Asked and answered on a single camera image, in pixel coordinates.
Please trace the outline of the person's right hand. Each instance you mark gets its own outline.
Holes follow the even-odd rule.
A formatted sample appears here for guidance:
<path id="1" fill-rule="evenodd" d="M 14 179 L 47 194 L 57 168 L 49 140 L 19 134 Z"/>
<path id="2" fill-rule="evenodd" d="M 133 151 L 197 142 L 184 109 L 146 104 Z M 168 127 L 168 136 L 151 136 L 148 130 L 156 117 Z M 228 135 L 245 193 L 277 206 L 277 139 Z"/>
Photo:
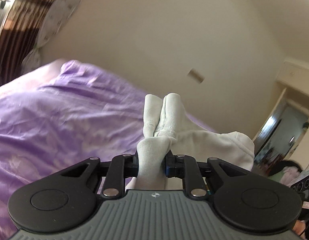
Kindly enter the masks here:
<path id="1" fill-rule="evenodd" d="M 305 237 L 306 223 L 304 220 L 297 220 L 295 226 L 293 227 L 293 231 L 301 237 L 301 239 L 306 239 Z"/>

